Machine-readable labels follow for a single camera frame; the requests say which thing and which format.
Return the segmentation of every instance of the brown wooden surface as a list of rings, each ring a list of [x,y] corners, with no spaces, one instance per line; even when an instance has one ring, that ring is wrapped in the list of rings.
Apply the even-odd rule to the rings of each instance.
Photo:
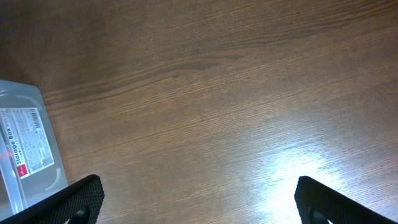
[[[2,1],[98,223],[299,223],[309,175],[398,220],[398,2]]]

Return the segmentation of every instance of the wooden table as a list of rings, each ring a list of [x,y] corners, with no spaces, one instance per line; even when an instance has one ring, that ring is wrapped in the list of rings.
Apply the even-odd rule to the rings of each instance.
[[[398,2],[2,1],[98,223],[300,223],[309,175],[398,220]]]

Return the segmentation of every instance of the red square on label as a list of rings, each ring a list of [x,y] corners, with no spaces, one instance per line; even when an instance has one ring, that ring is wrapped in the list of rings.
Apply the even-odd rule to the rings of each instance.
[[[17,170],[18,170],[19,177],[23,177],[23,176],[27,175],[26,164],[17,166]]]

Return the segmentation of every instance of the white label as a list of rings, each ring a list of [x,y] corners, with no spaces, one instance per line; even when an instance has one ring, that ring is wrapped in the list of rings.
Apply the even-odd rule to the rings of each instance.
[[[37,108],[0,108],[0,122],[21,179],[54,164]]]

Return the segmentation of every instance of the plastic container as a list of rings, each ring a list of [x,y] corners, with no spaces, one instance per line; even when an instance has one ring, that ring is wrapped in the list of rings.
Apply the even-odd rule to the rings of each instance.
[[[62,190],[68,182],[37,87],[0,80],[0,133],[3,220]]]

